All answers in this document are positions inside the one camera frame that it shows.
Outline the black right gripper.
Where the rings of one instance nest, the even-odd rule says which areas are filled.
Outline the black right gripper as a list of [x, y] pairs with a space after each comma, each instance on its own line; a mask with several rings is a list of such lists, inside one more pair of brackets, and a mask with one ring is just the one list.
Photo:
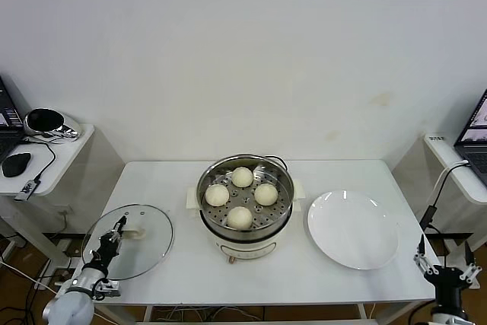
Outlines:
[[464, 241], [463, 245], [466, 268], [461, 271], [458, 268], [435, 266], [426, 256], [425, 236], [420, 238], [413, 260], [422, 275], [428, 275], [428, 282], [435, 288], [433, 314], [465, 314], [461, 293], [473, 283], [480, 273], [480, 267], [476, 265], [468, 241]]

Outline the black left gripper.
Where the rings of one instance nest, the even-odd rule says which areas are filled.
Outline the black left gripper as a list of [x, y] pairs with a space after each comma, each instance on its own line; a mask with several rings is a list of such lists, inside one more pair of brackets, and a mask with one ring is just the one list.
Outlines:
[[123, 228], [126, 225], [127, 217], [123, 215], [116, 226], [109, 233], [100, 238], [100, 246], [93, 252], [90, 266], [96, 269], [107, 269], [112, 259], [118, 256], [119, 244]]

